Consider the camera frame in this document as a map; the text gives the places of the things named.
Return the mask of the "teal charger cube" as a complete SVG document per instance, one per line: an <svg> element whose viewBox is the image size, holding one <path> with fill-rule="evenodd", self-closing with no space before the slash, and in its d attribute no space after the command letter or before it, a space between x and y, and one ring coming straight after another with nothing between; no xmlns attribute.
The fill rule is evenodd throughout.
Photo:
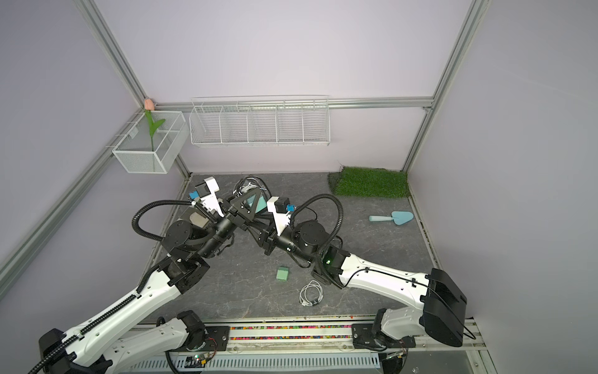
<svg viewBox="0 0 598 374"><path fill-rule="evenodd" d="M248 209L255 209L255 213L261 213L267 209L267 202L262 194L255 194L246 199Z"/></svg>

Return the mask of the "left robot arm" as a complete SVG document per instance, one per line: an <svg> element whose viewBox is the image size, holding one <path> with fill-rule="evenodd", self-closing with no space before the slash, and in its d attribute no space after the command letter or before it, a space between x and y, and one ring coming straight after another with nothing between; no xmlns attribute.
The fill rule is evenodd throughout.
<svg viewBox="0 0 598 374"><path fill-rule="evenodd" d="M161 352L205 345L206 327L191 311L143 333L125 336L149 314L199 283L210 269L207 259L226 247L236 229L255 223L271 198L268 190L253 183L225 200L216 197L208 182L196 192L195 199L157 200L136 212L133 230L159 243L166 257L148 269L132 291L96 316L66 331L52 329L44 334L39 340L40 361L32 373L120 373ZM179 219L164 235L142 229L142 216L163 206L186 207L207 223L198 226L188 218Z"/></svg>

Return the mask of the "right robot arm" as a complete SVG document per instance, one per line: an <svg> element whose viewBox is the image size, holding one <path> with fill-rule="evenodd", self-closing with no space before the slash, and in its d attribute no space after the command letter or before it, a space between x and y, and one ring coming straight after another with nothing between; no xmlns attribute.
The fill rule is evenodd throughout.
<svg viewBox="0 0 598 374"><path fill-rule="evenodd" d="M316 220L296 223L295 218L319 200L329 200L337 210L336 223L327 232ZM338 236L344 208L335 196L319 194L296 207L278 196L250 197L242 211L254 218L265 215L269 227L260 229L266 249L282 249L311 267L311 274L325 285L357 288L401 303L399 309L378 310L373 335L399 341L426 334L437 342L458 348L473 338L466 325L467 297L444 270L428 273L401 271L367 261L347 252Z"/></svg>

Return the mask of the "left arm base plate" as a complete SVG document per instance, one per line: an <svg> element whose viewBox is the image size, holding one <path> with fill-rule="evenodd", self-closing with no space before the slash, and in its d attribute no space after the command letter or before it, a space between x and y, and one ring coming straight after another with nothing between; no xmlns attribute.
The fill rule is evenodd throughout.
<svg viewBox="0 0 598 374"><path fill-rule="evenodd" d="M224 352L230 336L230 326L208 326L190 333L183 345L172 352Z"/></svg>

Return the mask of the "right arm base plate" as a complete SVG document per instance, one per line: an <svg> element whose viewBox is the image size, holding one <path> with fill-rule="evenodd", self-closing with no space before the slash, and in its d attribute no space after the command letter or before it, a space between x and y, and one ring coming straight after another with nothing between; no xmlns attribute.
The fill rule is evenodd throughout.
<svg viewBox="0 0 598 374"><path fill-rule="evenodd" d="M368 349L375 352L382 352L391 348L415 348L416 342L413 337L407 336L401 339L391 338L380 329L370 324L352 324L351 336L353 346L359 349Z"/></svg>

